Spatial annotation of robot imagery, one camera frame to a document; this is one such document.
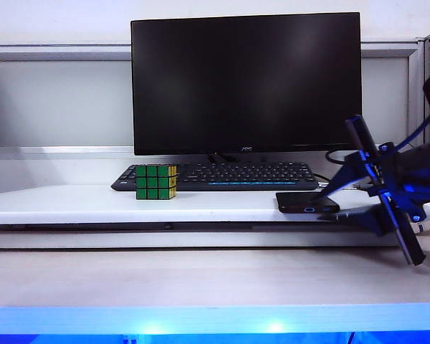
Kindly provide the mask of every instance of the monitor screen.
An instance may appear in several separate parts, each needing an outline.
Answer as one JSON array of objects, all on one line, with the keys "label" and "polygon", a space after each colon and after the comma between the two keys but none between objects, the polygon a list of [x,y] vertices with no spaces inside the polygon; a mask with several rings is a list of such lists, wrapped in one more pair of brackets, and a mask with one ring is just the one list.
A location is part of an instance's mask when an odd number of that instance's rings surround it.
[{"label": "monitor screen", "polygon": [[359,13],[131,22],[136,155],[350,148]]}]

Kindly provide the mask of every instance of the desk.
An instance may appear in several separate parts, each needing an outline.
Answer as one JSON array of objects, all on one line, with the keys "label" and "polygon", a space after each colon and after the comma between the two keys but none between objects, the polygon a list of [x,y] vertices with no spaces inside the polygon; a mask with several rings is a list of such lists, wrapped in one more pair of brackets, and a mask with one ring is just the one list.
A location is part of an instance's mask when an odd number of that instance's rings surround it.
[{"label": "desk", "polygon": [[396,247],[0,252],[0,333],[430,330],[420,241],[418,267]]}]

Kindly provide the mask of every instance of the black keyboard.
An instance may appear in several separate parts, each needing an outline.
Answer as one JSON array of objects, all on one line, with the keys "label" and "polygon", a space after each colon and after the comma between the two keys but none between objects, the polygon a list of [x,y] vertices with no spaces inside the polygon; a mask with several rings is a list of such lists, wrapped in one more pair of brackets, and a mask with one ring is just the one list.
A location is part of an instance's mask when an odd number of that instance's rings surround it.
[{"label": "black keyboard", "polygon": [[[318,187],[305,163],[198,163],[177,165],[177,191],[283,191]],[[111,186],[135,191],[135,165]]]}]

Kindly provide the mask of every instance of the white wall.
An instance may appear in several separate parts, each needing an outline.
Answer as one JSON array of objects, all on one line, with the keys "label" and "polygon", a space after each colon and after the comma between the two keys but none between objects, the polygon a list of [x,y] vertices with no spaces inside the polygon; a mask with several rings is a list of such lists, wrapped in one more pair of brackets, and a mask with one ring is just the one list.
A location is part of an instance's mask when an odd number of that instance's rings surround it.
[{"label": "white wall", "polygon": [[359,11],[362,38],[430,34],[430,0],[0,0],[0,43],[129,42],[131,19]]}]

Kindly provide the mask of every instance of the cable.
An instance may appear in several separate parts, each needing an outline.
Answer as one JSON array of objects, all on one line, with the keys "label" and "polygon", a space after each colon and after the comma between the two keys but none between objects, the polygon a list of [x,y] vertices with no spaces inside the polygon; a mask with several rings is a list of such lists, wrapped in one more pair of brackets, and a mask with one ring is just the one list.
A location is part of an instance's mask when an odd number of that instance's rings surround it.
[{"label": "cable", "polygon": [[327,178],[325,176],[322,176],[321,174],[318,174],[318,173],[314,173],[314,176],[316,176],[316,177],[318,177],[320,179],[323,179],[324,181],[331,181],[331,179],[329,179],[329,178]]},{"label": "cable", "polygon": [[331,154],[331,153],[334,153],[334,152],[337,152],[337,151],[338,151],[338,149],[329,150],[327,153],[325,153],[325,158],[326,158],[328,161],[330,161],[331,163],[336,163],[336,164],[338,164],[338,165],[344,165],[344,164],[345,164],[345,161],[342,161],[342,160],[336,160],[336,159],[330,158],[330,154]]},{"label": "cable", "polygon": [[408,136],[407,138],[405,138],[401,143],[399,143],[392,150],[390,150],[389,152],[383,154],[382,156],[379,156],[379,157],[373,159],[372,161],[370,161],[370,159],[368,159],[365,162],[377,163],[377,162],[383,160],[384,158],[387,158],[388,156],[391,156],[392,154],[398,152],[403,147],[405,147],[406,145],[408,145],[418,134],[420,134],[422,131],[424,131],[425,127],[427,125],[429,125],[429,124],[430,124],[430,115],[425,119],[424,122],[422,122],[422,124],[420,124],[420,126],[417,129],[415,129],[415,131],[413,131],[412,134],[410,134],[410,136]]},{"label": "cable", "polygon": [[351,344],[353,340],[353,336],[355,335],[355,332],[352,332],[349,336],[349,340],[347,341],[347,344]]},{"label": "cable", "polygon": [[[401,150],[403,147],[405,147],[406,145],[410,145],[410,142],[416,138],[417,135],[419,135],[422,131],[425,130],[426,126],[430,124],[430,115],[422,122],[422,124],[420,124],[420,126],[415,129],[415,131],[410,134],[410,136],[408,136],[407,138],[405,138],[403,141],[401,141],[397,146],[395,146],[392,150],[390,150],[387,153],[382,154],[381,156],[377,157],[377,158],[368,158],[364,161],[358,161],[355,162],[355,165],[358,164],[367,164],[367,163],[378,163],[379,161],[382,161],[383,159],[393,155],[394,153],[398,152],[399,150]],[[330,154],[336,152],[337,150],[329,150],[327,153],[325,153],[325,157],[328,161],[330,161],[331,163],[336,163],[338,165],[345,165],[348,162],[345,161],[341,161],[341,160],[336,160],[333,158],[330,158]]]}]

